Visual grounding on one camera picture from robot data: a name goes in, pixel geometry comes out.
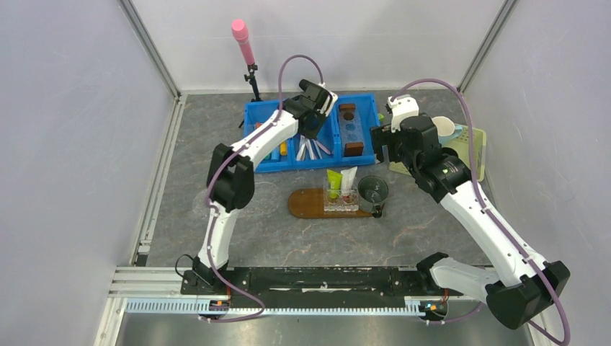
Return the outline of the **white toothpaste tube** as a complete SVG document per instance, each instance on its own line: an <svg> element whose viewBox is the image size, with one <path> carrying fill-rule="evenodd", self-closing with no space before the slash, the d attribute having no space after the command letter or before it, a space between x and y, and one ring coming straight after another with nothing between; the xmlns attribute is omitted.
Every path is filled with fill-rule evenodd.
<svg viewBox="0 0 611 346"><path fill-rule="evenodd" d="M352 193L354 180L357 173L357 167L341 170L341 194L342 196L349 196Z"/></svg>

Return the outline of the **green toothpaste tube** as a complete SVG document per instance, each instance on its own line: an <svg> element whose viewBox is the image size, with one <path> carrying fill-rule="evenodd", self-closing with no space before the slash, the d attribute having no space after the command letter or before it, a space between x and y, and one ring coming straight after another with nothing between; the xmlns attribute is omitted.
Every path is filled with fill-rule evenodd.
<svg viewBox="0 0 611 346"><path fill-rule="evenodd" d="M341 192L342 174L331 169L326 170L328 181L328 194L330 199L336 199Z"/></svg>

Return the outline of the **clear acrylic toothbrush holder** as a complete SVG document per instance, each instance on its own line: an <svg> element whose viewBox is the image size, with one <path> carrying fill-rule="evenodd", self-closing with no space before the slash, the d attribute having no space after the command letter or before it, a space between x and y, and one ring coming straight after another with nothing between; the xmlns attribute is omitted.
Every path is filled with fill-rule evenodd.
<svg viewBox="0 0 611 346"><path fill-rule="evenodd" d="M335 187L328 180L323 188L322 200L324 215L352 215L359 210L359 198L356 189L343 192L341 185Z"/></svg>

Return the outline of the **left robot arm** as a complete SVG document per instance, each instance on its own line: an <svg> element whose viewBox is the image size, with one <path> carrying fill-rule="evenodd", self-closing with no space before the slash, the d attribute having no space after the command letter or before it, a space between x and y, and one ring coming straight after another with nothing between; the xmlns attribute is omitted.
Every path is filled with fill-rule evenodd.
<svg viewBox="0 0 611 346"><path fill-rule="evenodd" d="M301 80L302 92L281 101L270 116L246 137L213 151L207 178L210 209L205 240L193 260L192 271L208 293L226 286L221 270L228 263L228 248L241 209L254 196L254 173L259 164L284 141L296 135L315 139L330 116L338 95L323 82Z"/></svg>

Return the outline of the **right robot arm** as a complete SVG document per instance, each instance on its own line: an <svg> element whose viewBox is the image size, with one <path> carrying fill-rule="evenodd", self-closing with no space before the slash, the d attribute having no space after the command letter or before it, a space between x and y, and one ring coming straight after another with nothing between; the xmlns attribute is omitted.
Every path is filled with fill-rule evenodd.
<svg viewBox="0 0 611 346"><path fill-rule="evenodd" d="M571 273L560 260L549 262L504 220L454 150L439 142L427 116L412 116L370 130L378 159L405 164L416 185L468 231L491 261L492 270L466 265L437 252L417 264L416 285L426 294L441 288L488 306L509 329L518 329L552 306Z"/></svg>

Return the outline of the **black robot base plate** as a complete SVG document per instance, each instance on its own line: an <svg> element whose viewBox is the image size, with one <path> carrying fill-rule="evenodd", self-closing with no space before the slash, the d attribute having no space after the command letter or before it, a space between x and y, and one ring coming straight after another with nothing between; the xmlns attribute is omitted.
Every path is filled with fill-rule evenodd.
<svg viewBox="0 0 611 346"><path fill-rule="evenodd" d="M412 267L224 267L220 274L207 285L186 270L180 293L239 308L399 307L405 297L456 295Z"/></svg>

